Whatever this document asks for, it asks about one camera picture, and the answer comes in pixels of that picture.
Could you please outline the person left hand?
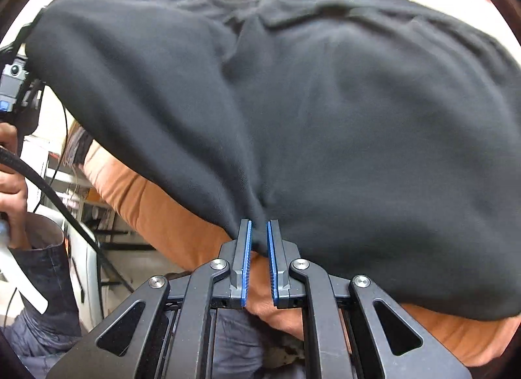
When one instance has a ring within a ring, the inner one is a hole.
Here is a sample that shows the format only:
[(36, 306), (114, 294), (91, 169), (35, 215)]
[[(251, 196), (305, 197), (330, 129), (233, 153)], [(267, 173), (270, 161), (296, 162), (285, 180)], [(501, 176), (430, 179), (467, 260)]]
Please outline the person left hand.
[(7, 216), (11, 240), (9, 247), (31, 249), (26, 235), (27, 185), (25, 178), (8, 166), (1, 165), (1, 212)]

